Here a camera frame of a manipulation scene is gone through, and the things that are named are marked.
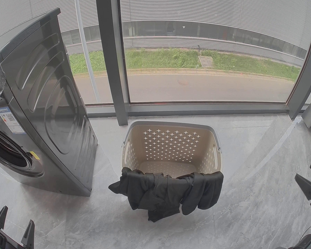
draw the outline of gray washing machine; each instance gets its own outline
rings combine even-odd
[[[0,166],[29,186],[90,196],[98,140],[73,79],[59,13],[0,37]]]

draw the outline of asphalt road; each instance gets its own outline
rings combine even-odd
[[[101,103],[112,103],[108,79],[96,77]],[[96,103],[88,77],[76,78],[86,104]],[[285,102],[294,83],[253,75],[132,74],[128,75],[131,102],[258,101]]]

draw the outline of marble floor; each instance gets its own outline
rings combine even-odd
[[[311,180],[311,130],[300,117],[295,121],[286,114],[156,119],[207,124],[217,131],[225,179],[220,199],[211,209],[155,223],[148,221],[147,211],[132,210],[126,197],[108,189],[121,174],[120,147],[127,127],[119,127],[116,118],[97,118],[91,119],[99,140],[91,197],[38,190],[0,169],[0,209],[9,208],[4,231],[20,241],[32,219],[37,249],[275,249],[294,246],[311,226],[311,206],[294,181],[296,173]]]

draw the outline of black clothing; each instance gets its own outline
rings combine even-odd
[[[221,172],[212,174],[192,173],[172,178],[163,173],[143,173],[139,170],[122,169],[120,181],[108,188],[114,193],[128,197],[133,210],[149,211],[149,220],[172,216],[180,212],[190,214],[196,207],[209,209],[219,199],[224,176]]]

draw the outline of laundry basket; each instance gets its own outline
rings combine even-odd
[[[222,171],[222,152],[210,126],[178,122],[132,122],[122,145],[121,169],[181,175]]]

